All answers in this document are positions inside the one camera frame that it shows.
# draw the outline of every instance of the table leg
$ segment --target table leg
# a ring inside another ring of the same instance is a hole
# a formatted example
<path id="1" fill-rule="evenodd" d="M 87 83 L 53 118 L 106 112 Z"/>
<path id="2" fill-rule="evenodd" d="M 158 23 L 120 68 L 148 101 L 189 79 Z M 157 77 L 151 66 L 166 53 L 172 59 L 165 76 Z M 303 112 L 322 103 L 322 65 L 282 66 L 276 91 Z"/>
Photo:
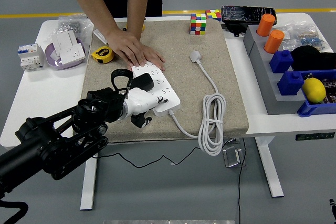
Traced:
<path id="1" fill-rule="evenodd" d="M 268 144 L 273 140 L 275 136 L 260 136 L 255 137 L 259 154 L 261 157 L 262 165 L 266 174 L 269 190 L 273 198 L 283 197 L 284 193 L 280 185 L 279 177 L 275 169 L 271 153 L 268 148 Z"/>
<path id="2" fill-rule="evenodd" d="M 96 170 L 97 170 L 97 159 L 90 158 L 85 164 L 85 174 L 83 181 L 83 191 L 82 200 L 80 203 L 80 210 L 88 211 L 93 208 L 93 195 L 95 193 L 95 182 L 96 182 Z"/>

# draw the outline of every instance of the clear bag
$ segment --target clear bag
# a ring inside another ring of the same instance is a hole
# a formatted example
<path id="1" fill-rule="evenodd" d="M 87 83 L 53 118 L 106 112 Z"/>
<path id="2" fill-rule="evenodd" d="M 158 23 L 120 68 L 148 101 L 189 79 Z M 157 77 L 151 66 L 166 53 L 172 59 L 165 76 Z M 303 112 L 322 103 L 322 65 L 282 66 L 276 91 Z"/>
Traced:
<path id="1" fill-rule="evenodd" d="M 320 38 L 317 27 L 313 23 L 290 21 L 277 29 L 285 34 L 282 41 L 284 50 L 292 51 L 305 45 L 314 46 L 319 51 L 330 49 L 328 43 Z"/>
<path id="2" fill-rule="evenodd" d="M 85 51 L 88 52 L 92 39 L 93 23 L 85 14 L 59 16 L 58 27 L 46 39 L 47 44 L 52 43 L 52 35 L 70 30 L 73 30 L 75 37 L 82 41 Z"/>

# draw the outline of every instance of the yellow floor line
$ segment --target yellow floor line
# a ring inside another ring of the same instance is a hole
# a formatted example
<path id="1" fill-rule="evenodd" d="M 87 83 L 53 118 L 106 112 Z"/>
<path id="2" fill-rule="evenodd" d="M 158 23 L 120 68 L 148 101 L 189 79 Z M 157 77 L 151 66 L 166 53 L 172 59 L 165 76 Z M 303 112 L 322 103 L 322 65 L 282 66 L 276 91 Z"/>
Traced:
<path id="1" fill-rule="evenodd" d="M 336 8 L 302 8 L 276 9 L 277 13 L 325 13 L 336 12 Z M 205 10 L 164 10 L 163 15 L 185 15 L 191 13 L 205 13 Z M 32 13 L 32 14 L 0 14 L 0 18 L 46 18 L 68 16 L 80 13 Z"/>

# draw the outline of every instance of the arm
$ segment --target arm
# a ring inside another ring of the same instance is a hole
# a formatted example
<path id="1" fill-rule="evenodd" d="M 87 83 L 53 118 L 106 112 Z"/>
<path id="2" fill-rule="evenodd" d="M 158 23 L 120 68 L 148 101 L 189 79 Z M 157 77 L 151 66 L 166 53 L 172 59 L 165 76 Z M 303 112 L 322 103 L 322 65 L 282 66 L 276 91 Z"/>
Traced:
<path id="1" fill-rule="evenodd" d="M 147 7 L 147 0 L 128 0 L 128 31 L 133 33 L 136 38 L 140 41 L 142 25 L 145 18 Z M 158 68 L 164 71 L 163 63 L 165 59 L 163 56 L 152 49 L 151 47 L 141 44 L 142 51 L 146 60 L 154 63 Z"/>
<path id="2" fill-rule="evenodd" d="M 83 11 L 104 35 L 109 46 L 129 66 L 144 65 L 142 45 L 136 36 L 119 29 L 103 0 L 77 0 Z"/>

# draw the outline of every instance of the felt mat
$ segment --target felt mat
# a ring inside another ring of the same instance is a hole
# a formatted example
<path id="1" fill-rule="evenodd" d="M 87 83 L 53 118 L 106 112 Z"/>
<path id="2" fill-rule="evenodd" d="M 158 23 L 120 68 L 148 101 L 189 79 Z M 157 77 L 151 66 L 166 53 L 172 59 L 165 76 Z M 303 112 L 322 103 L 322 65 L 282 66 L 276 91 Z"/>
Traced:
<path id="1" fill-rule="evenodd" d="M 118 26 L 123 28 L 125 23 L 118 23 Z M 248 120 L 221 25 L 217 20 L 207 20 L 205 35 L 190 35 L 189 26 L 189 20 L 145 22 L 141 36 L 144 45 L 160 52 L 166 60 L 163 73 L 181 101 L 175 116 L 184 130 L 198 135 L 203 96 L 215 93 L 199 66 L 190 60 L 190 53 L 197 50 L 202 56 L 202 66 L 227 102 L 224 136 L 242 136 L 248 130 Z M 89 55 L 102 46 L 104 44 L 93 35 Z M 88 91 L 112 87 L 111 72 L 125 66 L 118 56 L 104 65 L 89 57 L 82 98 Z M 125 87 L 126 81 L 120 82 L 117 87 Z M 146 116 L 153 120 L 142 129 L 133 125 L 130 118 L 108 123 L 105 136 L 111 143 L 190 139 L 178 129 L 170 115 L 157 117 L 149 111 Z"/>

